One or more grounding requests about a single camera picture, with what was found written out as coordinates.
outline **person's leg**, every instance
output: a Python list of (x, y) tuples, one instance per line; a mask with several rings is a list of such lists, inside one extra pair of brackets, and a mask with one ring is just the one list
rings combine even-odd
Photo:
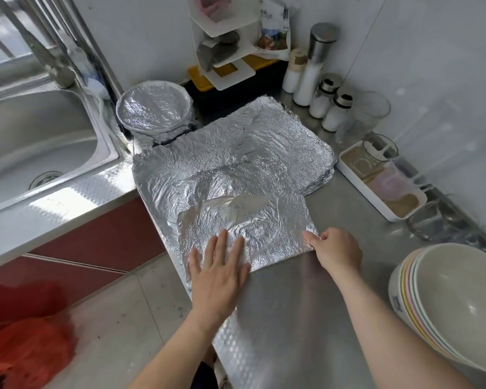
[(214, 362), (216, 352), (212, 346), (209, 347), (203, 360), (196, 370), (191, 389), (218, 389), (218, 381), (214, 374)]

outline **forearm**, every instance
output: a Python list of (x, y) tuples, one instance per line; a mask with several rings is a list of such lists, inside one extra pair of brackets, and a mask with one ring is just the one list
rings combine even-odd
[(200, 325), (193, 309), (129, 389), (188, 389), (215, 334)]
[(343, 270), (334, 278), (380, 389), (473, 388), (405, 326), (357, 272)]

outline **faucet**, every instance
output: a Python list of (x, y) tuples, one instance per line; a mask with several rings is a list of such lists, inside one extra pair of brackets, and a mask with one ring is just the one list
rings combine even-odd
[(22, 38), (32, 50), (34, 56), (43, 65), (56, 85), (60, 89), (67, 89), (74, 84), (76, 79), (74, 71), (63, 64), (61, 60), (56, 58), (29, 30), (25, 28), (4, 0), (0, 0), (0, 10), (19, 31)]

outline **aluminum foil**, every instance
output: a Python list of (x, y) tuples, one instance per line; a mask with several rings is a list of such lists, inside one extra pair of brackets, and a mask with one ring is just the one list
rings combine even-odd
[[(163, 242), (181, 265), (194, 243), (202, 249), (227, 228), (232, 237), (238, 231), (248, 238), (256, 235), (245, 259), (257, 270), (309, 249), (301, 231), (312, 223), (296, 194), (307, 195), (326, 183), (335, 160), (331, 147), (297, 116), (274, 99), (260, 97), (167, 146), (134, 156), (133, 174)], [(237, 203), (264, 196), (269, 202), (261, 209), (234, 208), (236, 198)]]
[(222, 228), (228, 230), (228, 246), (238, 236), (245, 238), (241, 263), (250, 262), (252, 271), (311, 250), (302, 232), (317, 232), (302, 195), (242, 194), (200, 202), (178, 216), (180, 255), (185, 260), (189, 286), (189, 251), (193, 247), (205, 251), (209, 237)]
[(117, 101), (116, 113), (127, 129), (160, 143), (190, 129), (193, 100), (178, 84), (148, 81), (125, 91)]

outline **sink basin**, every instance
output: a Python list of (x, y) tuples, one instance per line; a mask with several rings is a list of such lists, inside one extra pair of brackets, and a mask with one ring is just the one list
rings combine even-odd
[(118, 158), (106, 128), (78, 87), (0, 99), (0, 210)]

